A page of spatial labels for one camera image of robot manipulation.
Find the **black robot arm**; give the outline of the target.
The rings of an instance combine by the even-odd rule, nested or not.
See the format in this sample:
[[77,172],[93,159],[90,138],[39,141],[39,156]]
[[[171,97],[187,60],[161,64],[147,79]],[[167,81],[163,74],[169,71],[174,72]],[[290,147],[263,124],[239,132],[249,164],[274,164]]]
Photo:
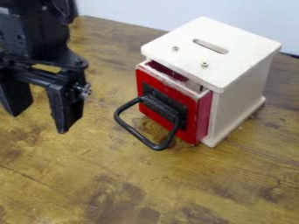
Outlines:
[[74,0],[0,0],[0,104],[11,116],[33,105],[31,86],[46,89],[59,133],[83,117],[90,63],[70,48]]

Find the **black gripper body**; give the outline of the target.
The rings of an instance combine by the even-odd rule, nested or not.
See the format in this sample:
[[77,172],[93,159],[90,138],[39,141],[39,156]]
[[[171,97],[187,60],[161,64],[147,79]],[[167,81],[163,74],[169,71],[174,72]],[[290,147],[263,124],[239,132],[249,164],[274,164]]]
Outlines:
[[0,73],[47,89],[63,84],[91,94],[89,62],[69,47],[74,0],[0,0]]

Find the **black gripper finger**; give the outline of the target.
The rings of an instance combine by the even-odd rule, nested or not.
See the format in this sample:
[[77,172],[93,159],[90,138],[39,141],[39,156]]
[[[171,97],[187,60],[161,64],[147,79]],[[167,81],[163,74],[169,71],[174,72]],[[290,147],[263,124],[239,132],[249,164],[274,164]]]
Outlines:
[[83,117],[85,100],[74,87],[51,84],[47,87],[51,116],[61,134],[70,131],[74,123]]
[[34,96],[29,80],[15,73],[0,73],[0,104],[11,116],[19,116],[33,105]]

